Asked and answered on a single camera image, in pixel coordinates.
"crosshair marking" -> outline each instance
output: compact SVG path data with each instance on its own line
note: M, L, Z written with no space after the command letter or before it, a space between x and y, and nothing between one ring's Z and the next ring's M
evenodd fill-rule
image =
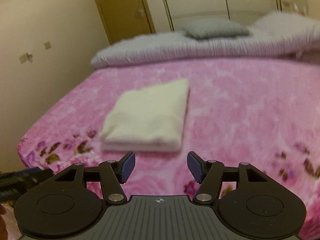
M164 202L165 200L163 198L157 198L155 201L157 201L159 204L161 204L162 202Z

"circular pad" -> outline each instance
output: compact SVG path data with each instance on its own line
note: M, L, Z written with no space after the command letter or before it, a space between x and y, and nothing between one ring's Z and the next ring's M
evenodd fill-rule
M244 236L277 239L299 232L306 208L288 190L260 185L229 192L220 199L218 212L227 226Z
M38 202L38 209L47 214L61 214L75 205L72 197L63 194L52 194L43 197Z
M82 232L97 221L101 211L95 193L64 183L54 189L34 188L14 207L20 230L36 238L65 238Z
M247 208L258 216L271 217L283 210L283 204L275 197L260 195L249 198Z

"white wall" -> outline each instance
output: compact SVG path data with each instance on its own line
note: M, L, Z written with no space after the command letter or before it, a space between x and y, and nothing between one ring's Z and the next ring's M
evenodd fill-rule
M2 172L23 168L20 138L92 72L91 57L107 45L94 0L0 0ZM21 64L19 56L30 49L33 62Z

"floral pattern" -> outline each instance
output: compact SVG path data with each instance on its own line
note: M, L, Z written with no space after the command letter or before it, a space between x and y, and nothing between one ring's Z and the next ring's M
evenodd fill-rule
M181 60L95 71L40 118L18 145L27 167L55 173L82 162L97 166L124 152L101 151L99 130L120 95L159 82L188 78L190 94L182 149L137 152L122 187L127 196L193 197L199 185L187 153L237 167L249 162L306 205L299 236L320 237L320 68L272 59ZM100 185L88 189L102 198ZM221 195L234 185L223 185Z

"metal screw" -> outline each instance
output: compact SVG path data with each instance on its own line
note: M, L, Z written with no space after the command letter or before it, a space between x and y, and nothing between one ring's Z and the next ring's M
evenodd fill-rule
M205 201L209 201L210 199L212 199L212 197L209 194L201 193L196 196L196 199L199 201L205 202Z
M119 193L114 193L108 196L108 199L114 202L121 201L124 199L124 196Z

